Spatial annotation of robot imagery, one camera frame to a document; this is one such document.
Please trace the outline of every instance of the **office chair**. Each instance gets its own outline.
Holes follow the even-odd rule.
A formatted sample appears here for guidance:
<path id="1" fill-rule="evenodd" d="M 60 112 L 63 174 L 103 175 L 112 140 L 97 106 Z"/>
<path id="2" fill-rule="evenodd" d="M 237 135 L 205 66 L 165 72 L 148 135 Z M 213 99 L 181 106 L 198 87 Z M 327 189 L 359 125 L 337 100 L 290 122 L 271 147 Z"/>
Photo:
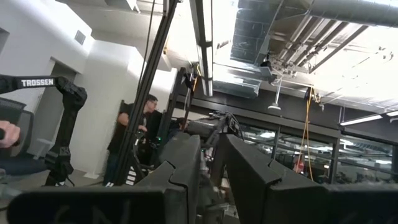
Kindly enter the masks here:
<path id="1" fill-rule="evenodd" d="M 10 156 L 0 157 L 0 170 L 3 170 L 3 177 L 0 177 L 0 185 L 2 185 L 0 186 L 0 198 L 9 198 L 18 194 L 18 191 L 7 188 L 4 184 L 47 170 L 44 161 L 35 160 L 27 154 L 32 137 L 33 120 L 33 113 L 22 111 L 17 125 L 21 128 L 21 133 L 24 137 L 18 146 L 10 149 Z"/>

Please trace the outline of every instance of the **black shirt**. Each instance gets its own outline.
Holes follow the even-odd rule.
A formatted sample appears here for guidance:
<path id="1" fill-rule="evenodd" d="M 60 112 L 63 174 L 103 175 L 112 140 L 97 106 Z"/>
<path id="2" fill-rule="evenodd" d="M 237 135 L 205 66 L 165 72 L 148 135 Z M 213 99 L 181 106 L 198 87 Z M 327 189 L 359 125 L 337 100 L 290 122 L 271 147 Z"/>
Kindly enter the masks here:
<path id="1" fill-rule="evenodd" d="M 134 108 L 134 103 L 124 105 L 122 106 L 121 110 L 119 111 L 119 115 L 121 113 L 126 113 L 130 115 L 132 109 Z M 143 114 L 142 118 L 140 119 L 139 125 L 146 126 L 146 117 Z M 121 147 L 121 142 L 123 140 L 124 132 L 126 130 L 126 127 L 119 123 L 119 121 L 116 124 L 116 128 L 112 137 L 112 140 L 108 146 L 108 150 L 112 153 L 118 153 Z"/>

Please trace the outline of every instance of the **ceiling pipe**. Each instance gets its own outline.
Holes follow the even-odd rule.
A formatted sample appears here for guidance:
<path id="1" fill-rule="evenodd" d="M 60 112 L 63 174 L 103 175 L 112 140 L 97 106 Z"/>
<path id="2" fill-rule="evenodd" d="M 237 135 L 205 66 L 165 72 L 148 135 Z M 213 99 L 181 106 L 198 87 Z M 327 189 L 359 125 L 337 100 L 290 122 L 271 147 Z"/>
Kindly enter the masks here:
<path id="1" fill-rule="evenodd" d="M 312 34 L 318 29 L 318 27 L 321 25 L 321 23 L 325 19 L 323 18 L 317 18 L 315 22 L 312 24 L 312 26 L 309 28 L 309 30 L 305 33 L 305 35 L 300 39 L 299 43 L 295 47 L 294 51 L 290 54 L 290 56 L 285 60 L 284 64 L 288 64 L 291 59 L 296 55 L 297 51 L 304 46 L 304 44 L 307 42 L 307 40 L 312 36 Z"/>
<path id="2" fill-rule="evenodd" d="M 308 14 L 367 26 L 398 28 L 398 4 L 395 0 L 302 0 Z"/>
<path id="3" fill-rule="evenodd" d="M 305 57 L 331 32 L 337 21 L 329 21 L 328 24 L 321 30 L 321 32 L 315 37 L 314 41 L 307 46 L 304 52 L 296 59 L 294 65 L 300 64 Z"/>
<path id="4" fill-rule="evenodd" d="M 311 16 L 306 15 L 304 19 L 301 21 L 301 23 L 298 25 L 296 30 L 294 31 L 293 35 L 290 38 L 290 41 L 286 43 L 285 48 L 281 51 L 279 54 L 279 58 L 283 59 L 286 55 L 286 53 L 289 51 L 289 49 L 293 46 L 293 43 L 300 37 L 300 34 L 303 32 L 304 28 L 307 26 L 307 24 L 310 22 Z"/>
<path id="5" fill-rule="evenodd" d="M 357 38 L 360 34 L 362 34 L 368 26 L 361 26 L 355 33 L 353 33 L 350 37 L 348 37 L 340 46 L 338 46 L 334 51 L 332 51 L 330 54 L 328 54 L 322 61 L 320 61 L 318 64 L 316 64 L 311 70 L 310 73 L 315 72 L 316 69 L 321 67 L 325 62 L 327 62 L 329 59 L 331 59 L 333 56 L 335 56 L 340 50 L 343 50 L 349 43 L 351 43 L 355 38 Z"/>
<path id="6" fill-rule="evenodd" d="M 299 66 L 303 66 L 305 65 L 307 62 L 309 62 L 312 58 L 314 58 L 314 56 L 318 55 L 319 52 L 324 49 L 327 45 L 329 45 L 330 43 L 332 43 L 336 37 L 338 36 L 338 34 L 343 31 L 346 27 L 348 26 L 348 22 L 341 22 L 341 24 L 339 26 L 336 27 L 336 29 L 334 29 L 329 36 L 327 36 L 325 38 L 325 40 L 319 44 L 318 46 L 315 47 L 315 50 L 313 52 L 311 52 L 307 58 L 305 60 L 303 60 Z"/>

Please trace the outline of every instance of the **person's hand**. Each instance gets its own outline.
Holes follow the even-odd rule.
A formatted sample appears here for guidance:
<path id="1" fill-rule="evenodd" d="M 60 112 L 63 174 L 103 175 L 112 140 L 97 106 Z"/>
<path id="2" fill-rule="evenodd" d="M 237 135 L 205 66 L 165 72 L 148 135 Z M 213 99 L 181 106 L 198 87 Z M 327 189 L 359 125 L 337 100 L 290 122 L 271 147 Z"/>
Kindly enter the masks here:
<path id="1" fill-rule="evenodd" d="M 147 132 L 148 131 L 147 128 L 145 126 L 143 126 L 143 125 L 139 125 L 138 126 L 138 130 L 141 130 L 143 132 Z"/>
<path id="2" fill-rule="evenodd" d="M 19 140 L 21 129 L 8 121 L 0 121 L 0 129 L 4 130 L 4 139 L 0 140 L 1 148 L 8 148 Z"/>

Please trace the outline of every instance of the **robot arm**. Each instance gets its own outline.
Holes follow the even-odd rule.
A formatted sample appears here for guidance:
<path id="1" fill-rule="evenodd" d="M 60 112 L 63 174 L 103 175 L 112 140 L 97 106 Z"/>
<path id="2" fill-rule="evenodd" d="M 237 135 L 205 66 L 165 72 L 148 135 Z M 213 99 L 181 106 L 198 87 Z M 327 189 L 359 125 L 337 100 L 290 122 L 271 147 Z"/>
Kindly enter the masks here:
<path id="1" fill-rule="evenodd" d="M 69 144 L 75 127 L 76 117 L 87 99 L 86 90 L 65 77 L 28 76 L 14 77 L 0 75 L 0 94 L 24 88 L 55 87 L 62 94 L 64 111 L 53 148 L 45 156 L 50 170 L 45 185 L 60 185 L 73 172 L 70 165 Z"/>

